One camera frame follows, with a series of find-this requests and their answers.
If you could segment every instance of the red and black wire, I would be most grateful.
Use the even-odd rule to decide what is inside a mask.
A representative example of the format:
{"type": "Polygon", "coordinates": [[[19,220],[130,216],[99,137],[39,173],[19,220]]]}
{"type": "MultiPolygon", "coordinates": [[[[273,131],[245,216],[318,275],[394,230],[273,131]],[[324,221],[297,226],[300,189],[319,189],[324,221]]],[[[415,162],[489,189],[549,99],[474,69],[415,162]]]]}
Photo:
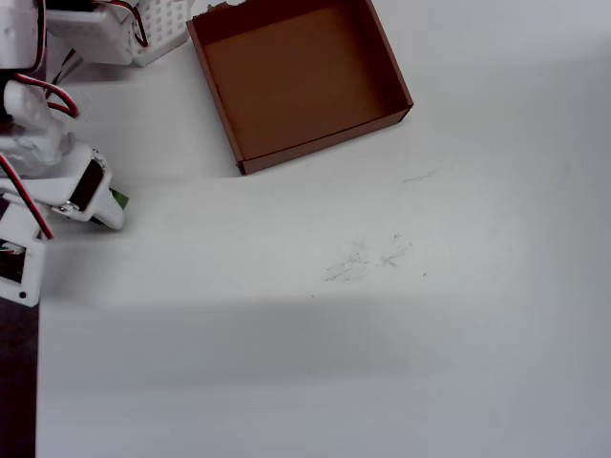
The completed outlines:
{"type": "Polygon", "coordinates": [[[21,178],[12,168],[11,164],[7,161],[3,154],[0,154],[0,167],[2,168],[4,173],[7,174],[7,177],[9,177],[9,180],[17,190],[17,193],[19,193],[19,196],[21,196],[21,198],[23,199],[24,203],[30,210],[30,213],[32,213],[32,216],[38,223],[38,226],[40,226],[40,230],[42,231],[42,233],[47,239],[53,239],[53,232],[51,231],[51,228],[40,214],[40,211],[38,210],[36,204],[33,202],[32,198],[28,194],[28,191],[26,191],[26,188],[21,182],[21,178]]]}
{"type": "Polygon", "coordinates": [[[137,22],[137,26],[140,29],[141,36],[137,36],[134,33],[134,37],[136,38],[136,41],[140,44],[142,48],[146,48],[149,46],[149,40],[146,38],[146,32],[144,31],[144,24],[142,23],[140,12],[137,10],[136,7],[133,7],[129,3],[123,2],[121,0],[94,0],[94,3],[101,3],[105,5],[114,5],[116,7],[123,7],[129,10],[130,13],[134,15],[134,18],[136,19],[136,22],[137,22]]]}

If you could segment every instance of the pencil mark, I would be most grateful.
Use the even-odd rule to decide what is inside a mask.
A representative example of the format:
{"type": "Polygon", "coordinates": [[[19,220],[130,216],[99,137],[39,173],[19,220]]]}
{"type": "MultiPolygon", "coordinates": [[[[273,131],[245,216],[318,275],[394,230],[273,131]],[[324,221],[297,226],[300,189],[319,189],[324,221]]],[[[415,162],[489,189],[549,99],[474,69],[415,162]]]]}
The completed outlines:
{"type": "Polygon", "coordinates": [[[382,262],[382,264],[380,264],[380,267],[386,267],[387,265],[394,267],[395,269],[398,267],[396,260],[398,260],[399,258],[402,258],[405,256],[406,254],[406,249],[403,248],[399,253],[396,253],[392,256],[381,256],[380,257],[380,261],[382,262]]]}
{"type": "Polygon", "coordinates": [[[403,182],[404,183],[414,183],[414,182],[418,182],[418,181],[424,181],[427,178],[431,178],[434,177],[435,175],[437,175],[437,172],[439,172],[436,169],[431,170],[430,172],[428,172],[426,175],[421,175],[419,177],[414,177],[414,178],[407,178],[404,179],[403,182]]]}

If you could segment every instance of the open box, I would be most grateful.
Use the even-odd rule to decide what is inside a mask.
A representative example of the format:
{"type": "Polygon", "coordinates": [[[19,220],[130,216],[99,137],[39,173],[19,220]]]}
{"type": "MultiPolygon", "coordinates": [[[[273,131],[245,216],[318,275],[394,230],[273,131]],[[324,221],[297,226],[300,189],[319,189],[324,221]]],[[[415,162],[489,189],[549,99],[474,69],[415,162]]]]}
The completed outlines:
{"type": "Polygon", "coordinates": [[[370,0],[247,0],[188,27],[243,174],[396,124],[412,106],[370,0]]]}

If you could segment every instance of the white surface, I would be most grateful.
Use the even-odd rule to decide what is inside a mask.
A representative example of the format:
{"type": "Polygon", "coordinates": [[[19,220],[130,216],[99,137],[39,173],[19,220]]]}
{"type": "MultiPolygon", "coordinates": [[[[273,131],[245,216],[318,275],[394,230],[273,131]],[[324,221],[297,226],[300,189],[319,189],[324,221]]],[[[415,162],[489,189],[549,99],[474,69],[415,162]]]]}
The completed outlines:
{"type": "Polygon", "coordinates": [[[132,200],[55,221],[41,458],[608,456],[610,4],[375,5],[413,112],[252,177],[190,44],[70,77],[132,200]]]}

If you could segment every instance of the white robot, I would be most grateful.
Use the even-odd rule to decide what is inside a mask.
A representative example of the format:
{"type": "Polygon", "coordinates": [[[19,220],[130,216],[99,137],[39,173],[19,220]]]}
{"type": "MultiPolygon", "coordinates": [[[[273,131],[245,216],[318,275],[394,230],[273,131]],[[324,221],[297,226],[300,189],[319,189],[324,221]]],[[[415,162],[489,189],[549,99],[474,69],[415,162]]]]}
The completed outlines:
{"type": "Polygon", "coordinates": [[[106,159],[64,134],[52,113],[76,117],[77,108],[59,88],[25,74],[42,61],[44,8],[44,1],[0,0],[0,298],[26,306],[39,302],[45,242],[53,238],[47,212],[123,225],[106,159]],[[49,103],[44,90],[66,105],[49,103]]]}

